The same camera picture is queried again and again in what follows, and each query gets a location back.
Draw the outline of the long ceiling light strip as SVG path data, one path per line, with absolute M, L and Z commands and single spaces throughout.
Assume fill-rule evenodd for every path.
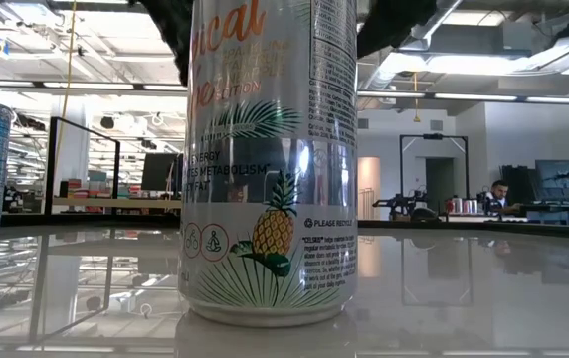
M 99 93 L 120 93 L 120 92 L 150 92 L 152 95 L 166 93 L 187 93 L 188 89 L 180 85 L 159 85 L 141 83 L 90 83 L 90 82 L 38 82 L 38 81 L 12 81 L 0 80 L 0 90 L 27 90 L 27 91 L 55 91 L 72 90 Z
M 422 91 L 387 91 L 387 90 L 360 90 L 359 97 L 385 98 L 385 99 L 423 99 L 423 100 L 454 100 L 454 101 L 484 101 L 484 102 L 516 102 L 530 104 L 556 104 L 569 105 L 569 96 L 548 95 L 512 95 L 512 94 L 485 94 L 485 93 L 449 93 L 449 92 L 422 92 Z

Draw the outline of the Celsius Tropical Vibe pineapple can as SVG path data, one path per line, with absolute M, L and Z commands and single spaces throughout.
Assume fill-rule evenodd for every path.
M 291 327 L 357 281 L 356 0 L 195 0 L 179 290 Z

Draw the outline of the computer monitor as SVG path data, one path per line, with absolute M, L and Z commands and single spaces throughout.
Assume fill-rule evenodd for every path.
M 569 204 L 569 160 L 535 161 L 535 197 Z

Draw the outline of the black table frame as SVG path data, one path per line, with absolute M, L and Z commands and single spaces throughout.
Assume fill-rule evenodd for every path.
M 140 228 L 178 229 L 179 217 L 167 215 L 104 215 L 104 214 L 3 214 L 0 227 L 98 225 Z M 456 230 L 490 231 L 521 235 L 535 235 L 569 239 L 569 226 L 518 224 L 514 222 L 439 222 L 411 223 L 389 221 L 358 221 L 359 229 L 366 230 Z

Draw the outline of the black stand frame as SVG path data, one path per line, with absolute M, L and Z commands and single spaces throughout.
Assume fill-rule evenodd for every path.
M 443 135 L 441 133 L 425 133 L 425 134 L 400 134 L 399 135 L 399 177 L 400 177 L 400 193 L 404 196 L 404 152 L 412 145 L 417 139 L 423 140 L 449 140 L 454 144 L 459 151 L 464 154 L 465 161 L 465 194 L 462 200 L 470 197 L 470 175 L 469 175 L 469 139 L 466 136 L 457 135 Z

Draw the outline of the person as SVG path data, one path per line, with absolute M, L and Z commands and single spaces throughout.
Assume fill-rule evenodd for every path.
M 520 212 L 520 204 L 507 203 L 508 190 L 509 186 L 503 180 L 492 183 L 483 197 L 483 209 L 487 215 L 514 215 Z

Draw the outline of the black monitor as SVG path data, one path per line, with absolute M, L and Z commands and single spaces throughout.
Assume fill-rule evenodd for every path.
M 182 189 L 183 155 L 148 153 L 144 159 L 141 189 L 179 192 Z

